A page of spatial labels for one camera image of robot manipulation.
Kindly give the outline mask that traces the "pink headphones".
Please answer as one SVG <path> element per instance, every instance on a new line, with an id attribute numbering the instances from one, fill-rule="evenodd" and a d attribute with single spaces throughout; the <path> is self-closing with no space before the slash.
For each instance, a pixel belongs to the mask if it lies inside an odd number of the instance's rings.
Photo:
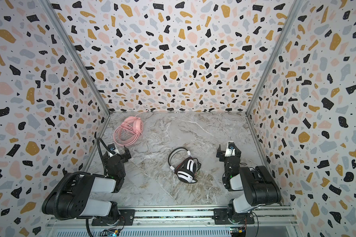
<path id="1" fill-rule="evenodd" d="M 142 137 L 143 121 L 140 117 L 126 118 L 114 131 L 114 142 L 120 146 L 131 146 Z"/>

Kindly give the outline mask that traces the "white black headphones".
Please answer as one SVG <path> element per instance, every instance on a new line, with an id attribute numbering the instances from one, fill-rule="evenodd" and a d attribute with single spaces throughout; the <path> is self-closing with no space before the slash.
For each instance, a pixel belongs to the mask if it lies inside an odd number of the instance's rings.
<path id="1" fill-rule="evenodd" d="M 174 167 L 171 164 L 171 160 L 179 152 L 186 152 L 188 157 L 183 160 L 178 166 Z M 198 180 L 196 179 L 196 175 L 201 169 L 201 162 L 198 160 L 198 158 L 194 158 L 191 156 L 190 150 L 185 147 L 175 148 L 169 154 L 167 161 L 170 169 L 174 172 L 174 174 L 181 182 L 186 184 L 195 184 L 198 182 Z"/>

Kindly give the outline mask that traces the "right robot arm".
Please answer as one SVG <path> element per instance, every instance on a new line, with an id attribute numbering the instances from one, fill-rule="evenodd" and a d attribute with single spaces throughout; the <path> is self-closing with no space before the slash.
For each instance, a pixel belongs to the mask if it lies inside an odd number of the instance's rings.
<path id="1" fill-rule="evenodd" d="M 226 208 L 214 209 L 216 225 L 253 224 L 254 209 L 281 202 L 280 189 L 268 169 L 265 166 L 242 166 L 241 151 L 234 142 L 228 142 L 224 151 L 219 147 L 216 157 L 224 163 L 224 187 L 230 192 L 243 192 L 230 200 Z"/>

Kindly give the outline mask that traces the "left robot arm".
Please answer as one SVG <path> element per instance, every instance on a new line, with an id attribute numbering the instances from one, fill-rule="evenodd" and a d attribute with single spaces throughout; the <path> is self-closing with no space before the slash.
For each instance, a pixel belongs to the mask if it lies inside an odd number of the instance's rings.
<path id="1" fill-rule="evenodd" d="M 94 226 L 129 224 L 117 202 L 93 199 L 91 194 L 120 191 L 126 176 L 124 164 L 131 159 L 131 153 L 124 147 L 121 154 L 115 144 L 106 145 L 101 138 L 97 139 L 97 147 L 104 174 L 66 173 L 43 202 L 43 214 L 52 215 L 59 221 L 92 219 Z"/>

